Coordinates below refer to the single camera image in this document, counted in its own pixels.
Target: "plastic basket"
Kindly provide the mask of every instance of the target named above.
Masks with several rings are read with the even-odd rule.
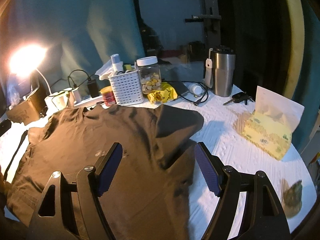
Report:
[[[118,105],[130,106],[143,102],[137,70],[109,77],[109,81]]]

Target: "power adapter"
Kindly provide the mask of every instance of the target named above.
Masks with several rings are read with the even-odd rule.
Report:
[[[96,98],[96,97],[100,96],[98,84],[95,79],[88,80],[87,86],[89,89],[90,96],[92,98]]]

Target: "brown shirt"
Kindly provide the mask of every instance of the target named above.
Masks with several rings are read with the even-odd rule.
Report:
[[[54,171],[77,173],[119,142],[123,158],[109,191],[99,198],[116,239],[189,239],[188,186],[195,145],[189,138],[203,122],[198,112],[166,105],[66,108],[44,128],[29,130],[30,145],[12,181],[7,205],[29,225]],[[79,220],[77,207],[75,215]]]

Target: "car key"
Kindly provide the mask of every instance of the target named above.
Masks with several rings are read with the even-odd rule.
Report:
[[[232,99],[229,100],[228,102],[224,103],[223,105],[225,106],[225,105],[228,105],[228,104],[230,104],[230,103],[232,103],[232,102],[238,104],[238,103],[241,103],[241,102],[244,101],[244,104],[247,106],[248,100],[250,100],[250,101],[253,102],[252,98],[249,97],[246,93],[244,93],[244,92],[239,92],[239,93],[237,93],[237,94],[234,94],[234,95],[232,96]]]

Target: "silver tumbler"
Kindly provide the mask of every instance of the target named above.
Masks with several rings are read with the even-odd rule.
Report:
[[[232,49],[220,46],[212,55],[212,91],[220,97],[229,97],[232,92],[232,77],[235,69],[236,54]]]

